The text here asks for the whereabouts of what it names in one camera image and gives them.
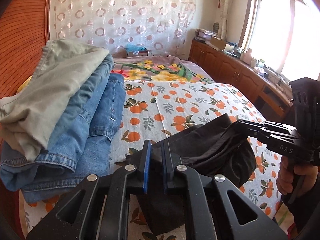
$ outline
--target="human hand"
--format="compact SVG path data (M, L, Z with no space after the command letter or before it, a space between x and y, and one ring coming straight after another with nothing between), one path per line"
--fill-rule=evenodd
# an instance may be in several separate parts
M287 170L289 160L287 157L281 157L280 170L278 172L278 178L276 180L277 188L280 193L287 195L293 191L293 174ZM296 164L293 171L297 175L305 175L305 179L300 190L297 193L297 197L301 197L313 188L318 176L318 167L311 164Z

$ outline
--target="metal rivet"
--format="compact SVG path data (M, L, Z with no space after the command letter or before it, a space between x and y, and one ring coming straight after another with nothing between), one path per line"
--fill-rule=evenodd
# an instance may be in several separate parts
M136 167L132 164L128 164L124 168L126 171L133 171Z
M97 178L98 177L96 174L90 174L90 175L88 175L87 180L88 181L95 181Z
M217 182L224 182L226 180L226 177L223 176L222 174L217 174L214 176L214 179L217 181Z
M177 166L177 170L178 171L186 171L187 170L187 166L180 164L180 165Z

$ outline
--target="cabinet door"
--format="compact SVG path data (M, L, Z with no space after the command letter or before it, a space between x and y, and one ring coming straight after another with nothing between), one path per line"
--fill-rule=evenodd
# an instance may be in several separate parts
M235 87L243 93L252 103L257 99L263 88L263 80L252 70L242 67L239 76L236 76Z
M216 82L234 85L239 72L239 65L228 59L228 56L221 56L219 77Z
M190 61L193 63L198 64L198 61L200 59L200 56L202 55L202 47L198 42L193 41L192 46L191 46L191 51L190 51Z
M219 71L221 63L219 62L219 53L214 49L207 49L202 64L202 68L206 71L213 80L217 80L219 77Z

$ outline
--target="curtain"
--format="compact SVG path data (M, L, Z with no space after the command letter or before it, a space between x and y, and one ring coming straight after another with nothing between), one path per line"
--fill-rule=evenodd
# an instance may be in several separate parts
M227 18L228 11L231 6L232 0L220 0L220 19L218 38L225 40L227 38Z
M195 10L196 0L51 0L50 38L108 48L116 57L130 45L182 57Z

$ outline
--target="floral blanket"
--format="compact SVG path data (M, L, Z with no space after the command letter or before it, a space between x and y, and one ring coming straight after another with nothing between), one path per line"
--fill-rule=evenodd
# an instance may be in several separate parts
M125 80L212 82L198 65L174 56L115 58L114 61L111 72L122 74Z
M126 101L120 130L112 141L112 162L125 159L142 149L146 139L160 141L194 124L204 124L227 113L231 121L246 119L263 122L265 119L251 102L235 87L227 84L183 81L127 81ZM256 138L248 138L256 156L257 167L240 190L270 218L280 207L276 176L280 157L266 149ZM113 172L118 166L112 166ZM59 196L24 205L21 223L30 231L56 204ZM161 236L153 235L145 221L135 196L130 197L128 240L183 240L181 226Z

